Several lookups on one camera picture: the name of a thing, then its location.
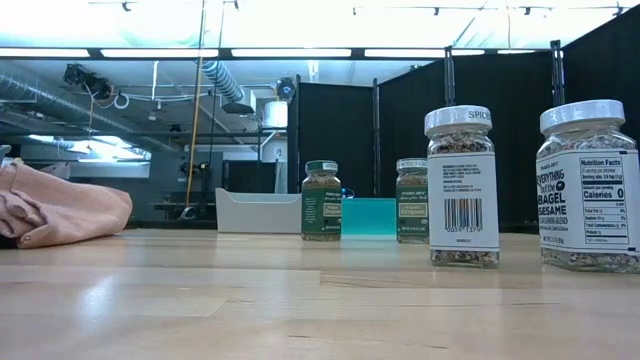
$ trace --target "green label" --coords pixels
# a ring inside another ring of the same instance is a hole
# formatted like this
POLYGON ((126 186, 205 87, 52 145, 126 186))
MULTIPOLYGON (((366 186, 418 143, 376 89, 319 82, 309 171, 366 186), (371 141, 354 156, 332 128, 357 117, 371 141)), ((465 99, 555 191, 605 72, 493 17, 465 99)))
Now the green label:
POLYGON ((302 190, 302 233, 340 234, 342 194, 336 188, 302 190))
POLYGON ((398 235, 429 236, 427 185, 396 187, 398 235))

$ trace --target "spice jar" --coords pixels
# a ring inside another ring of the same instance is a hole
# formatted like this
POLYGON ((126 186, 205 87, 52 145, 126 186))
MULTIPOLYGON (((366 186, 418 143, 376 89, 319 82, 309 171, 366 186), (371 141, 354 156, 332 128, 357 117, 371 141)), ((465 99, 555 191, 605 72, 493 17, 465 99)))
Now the spice jar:
POLYGON ((494 268, 500 260, 491 112, 453 106, 425 117, 429 235, 437 266, 494 268))
POLYGON ((427 244, 427 159, 398 160, 396 169, 396 238, 403 244, 427 244))
POLYGON ((640 166, 636 142, 620 132, 624 122, 615 100, 567 104, 540 116, 546 141, 536 181, 544 263, 640 272, 640 166))
POLYGON ((302 182, 302 240, 340 241, 342 188, 335 161, 315 160, 305 166, 302 182))

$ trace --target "black partition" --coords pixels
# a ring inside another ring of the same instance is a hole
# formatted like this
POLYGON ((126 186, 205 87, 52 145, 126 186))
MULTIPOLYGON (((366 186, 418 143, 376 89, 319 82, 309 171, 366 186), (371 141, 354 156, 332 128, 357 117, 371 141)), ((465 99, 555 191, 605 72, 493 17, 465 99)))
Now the black partition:
POLYGON ((622 131, 640 141, 640 6, 563 48, 567 102, 624 103, 622 131))
POLYGON ((540 114, 552 107, 551 54, 455 57, 456 103, 491 110, 501 230, 538 220, 536 152, 540 114))
POLYGON ((380 196, 396 196, 396 161, 426 157, 424 116, 444 107, 444 64, 438 60, 380 86, 380 196))
POLYGON ((334 160, 342 186, 373 197, 372 88, 301 83, 298 87, 299 179, 310 160, 334 160))

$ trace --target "jar lid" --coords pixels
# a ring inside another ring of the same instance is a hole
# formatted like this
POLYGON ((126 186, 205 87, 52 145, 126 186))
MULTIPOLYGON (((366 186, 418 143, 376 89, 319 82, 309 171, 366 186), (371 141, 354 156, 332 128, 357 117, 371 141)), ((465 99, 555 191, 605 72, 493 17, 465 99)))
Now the jar lid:
POLYGON ((338 163, 331 160, 312 160, 307 161, 305 165, 306 171, 323 170, 338 172, 338 163))
POLYGON ((491 111, 483 106, 460 105, 434 110, 424 117, 424 134, 432 129, 450 125, 483 125, 491 130, 491 111))
POLYGON ((612 119, 624 124, 624 108, 618 100, 589 100, 549 109, 540 115, 540 132, 554 126, 586 120, 612 119))
POLYGON ((423 159, 423 158, 400 159, 396 162, 396 170, 426 169, 426 168, 427 168, 427 159, 423 159))

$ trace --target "pink cloth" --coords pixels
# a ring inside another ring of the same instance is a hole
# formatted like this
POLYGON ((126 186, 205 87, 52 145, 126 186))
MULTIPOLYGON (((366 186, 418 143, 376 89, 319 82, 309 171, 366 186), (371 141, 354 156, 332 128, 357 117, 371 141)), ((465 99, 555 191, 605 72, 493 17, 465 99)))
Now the pink cloth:
POLYGON ((0 170, 0 234, 22 249, 115 234, 131 209, 120 190, 73 184, 20 163, 0 170))

